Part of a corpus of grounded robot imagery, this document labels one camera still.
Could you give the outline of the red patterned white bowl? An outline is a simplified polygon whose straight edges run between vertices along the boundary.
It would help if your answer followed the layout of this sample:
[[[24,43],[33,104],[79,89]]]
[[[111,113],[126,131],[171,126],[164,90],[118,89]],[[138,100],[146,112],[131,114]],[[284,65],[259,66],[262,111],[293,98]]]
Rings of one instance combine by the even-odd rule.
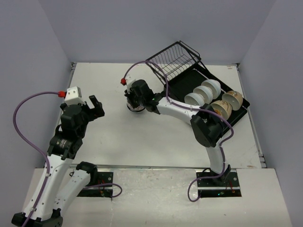
[[[130,99],[130,98],[127,98],[127,108],[131,111],[131,112],[134,112],[134,113],[139,113],[141,111],[143,111],[145,109],[144,106],[140,105],[139,103],[137,103],[136,101]]]

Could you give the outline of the light blue ribbed bowl front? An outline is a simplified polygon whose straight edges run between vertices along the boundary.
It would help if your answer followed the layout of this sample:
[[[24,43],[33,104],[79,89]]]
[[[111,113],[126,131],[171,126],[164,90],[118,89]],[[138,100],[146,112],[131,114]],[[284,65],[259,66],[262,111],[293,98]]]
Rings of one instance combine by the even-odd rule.
[[[205,99],[200,94],[189,93],[184,97],[184,102],[188,105],[203,106],[205,104]]]

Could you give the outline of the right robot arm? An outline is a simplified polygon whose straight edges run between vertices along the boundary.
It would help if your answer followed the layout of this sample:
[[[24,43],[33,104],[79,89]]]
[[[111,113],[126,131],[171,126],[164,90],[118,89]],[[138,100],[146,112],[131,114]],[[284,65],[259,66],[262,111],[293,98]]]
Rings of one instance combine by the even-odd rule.
[[[130,111],[147,110],[188,123],[210,160],[210,175],[206,178],[217,186],[228,181],[231,167],[226,161],[223,143],[234,135],[234,130],[210,105],[192,106],[166,97],[163,92],[153,93],[143,79],[121,79],[121,84],[126,86],[125,97]]]

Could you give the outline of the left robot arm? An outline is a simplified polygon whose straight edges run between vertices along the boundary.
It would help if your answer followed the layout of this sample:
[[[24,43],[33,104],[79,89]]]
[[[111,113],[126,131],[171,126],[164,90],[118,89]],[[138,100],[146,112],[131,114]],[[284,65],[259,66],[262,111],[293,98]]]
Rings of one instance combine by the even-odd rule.
[[[61,104],[61,124],[50,140],[48,151],[43,154],[45,166],[30,202],[26,208],[14,214],[11,223],[17,227],[60,227],[63,216],[73,200],[88,185],[98,182],[96,165],[81,162],[71,180],[60,190],[66,172],[83,144],[89,122],[103,117],[102,103],[94,95],[89,96],[93,108],[89,108],[80,95],[58,92],[64,98]]]

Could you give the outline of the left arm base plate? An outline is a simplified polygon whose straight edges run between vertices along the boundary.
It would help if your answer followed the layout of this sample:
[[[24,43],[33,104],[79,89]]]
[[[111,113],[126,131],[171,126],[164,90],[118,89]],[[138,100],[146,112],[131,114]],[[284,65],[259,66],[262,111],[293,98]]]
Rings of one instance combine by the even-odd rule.
[[[113,182],[113,172],[98,172],[97,180],[94,183],[89,183],[90,185],[105,184]],[[78,195],[78,197],[91,197],[91,198],[112,198],[113,188],[111,186],[98,187],[83,189]]]

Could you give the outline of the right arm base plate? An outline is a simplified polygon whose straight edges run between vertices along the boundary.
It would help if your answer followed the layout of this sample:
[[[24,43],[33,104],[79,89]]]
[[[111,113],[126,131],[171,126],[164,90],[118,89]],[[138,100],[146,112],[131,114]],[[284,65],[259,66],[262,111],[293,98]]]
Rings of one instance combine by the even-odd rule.
[[[238,174],[232,170],[224,182],[217,179],[200,179],[197,181],[200,198],[241,197]]]

